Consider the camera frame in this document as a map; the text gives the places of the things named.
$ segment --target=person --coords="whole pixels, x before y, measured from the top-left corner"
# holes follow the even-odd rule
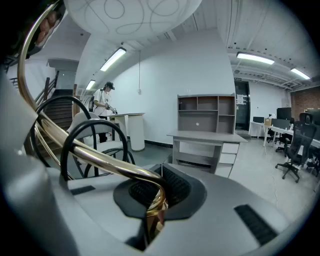
[[[108,120],[108,117],[111,111],[114,114],[117,114],[117,110],[110,106],[110,101],[112,100],[110,97],[110,91],[114,90],[114,84],[112,82],[107,82],[102,89],[96,90],[94,93],[93,99],[93,113],[95,113],[101,119]],[[107,137],[105,133],[99,134],[100,143],[106,142]]]

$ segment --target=doorway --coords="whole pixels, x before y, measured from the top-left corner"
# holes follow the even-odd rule
[[[236,116],[235,130],[249,131],[250,127],[250,91],[249,83],[235,81]]]

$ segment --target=large white lamp shade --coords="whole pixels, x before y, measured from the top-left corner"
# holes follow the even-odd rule
[[[202,0],[64,0],[73,20],[114,42],[150,38],[184,22]]]

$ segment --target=gray floor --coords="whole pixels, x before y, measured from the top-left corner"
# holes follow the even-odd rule
[[[293,222],[314,200],[316,193],[313,189],[319,178],[310,174],[310,171],[302,169],[299,171],[299,183],[295,183],[296,178],[290,172],[285,179],[282,179],[283,170],[281,167],[276,169],[275,165],[284,163],[286,158],[283,152],[275,152],[279,144],[274,148],[271,144],[267,144],[264,148],[261,139],[250,139],[248,143],[241,143],[230,179],[274,204],[288,220]],[[145,149],[140,152],[133,152],[130,142],[128,146],[138,166],[167,162],[172,153],[170,148],[150,144],[145,144]],[[118,153],[117,159],[121,158],[122,154]],[[81,178],[71,155],[68,159],[68,171],[76,179]]]

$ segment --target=ceiling light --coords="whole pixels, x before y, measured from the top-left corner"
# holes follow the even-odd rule
[[[95,80],[90,80],[90,82],[88,83],[87,87],[85,88],[86,90],[90,90],[91,87],[95,84]]]
[[[295,68],[291,69],[291,71],[298,74],[300,77],[303,77],[304,79],[310,79],[309,76],[307,76],[306,74],[302,73],[301,71],[299,71]]]
[[[243,52],[238,52],[236,57],[239,59],[252,60],[252,61],[256,61],[256,62],[263,62],[263,63],[267,63],[270,65],[275,63],[275,61],[273,59],[265,58],[265,57],[261,57],[261,56],[253,55],[253,54],[249,54],[249,53],[243,53]]]
[[[126,53],[126,49],[120,47],[118,50],[116,50],[112,56],[103,64],[103,66],[100,68],[101,71],[106,71],[113,63],[116,62],[117,59],[119,59],[122,55]]]

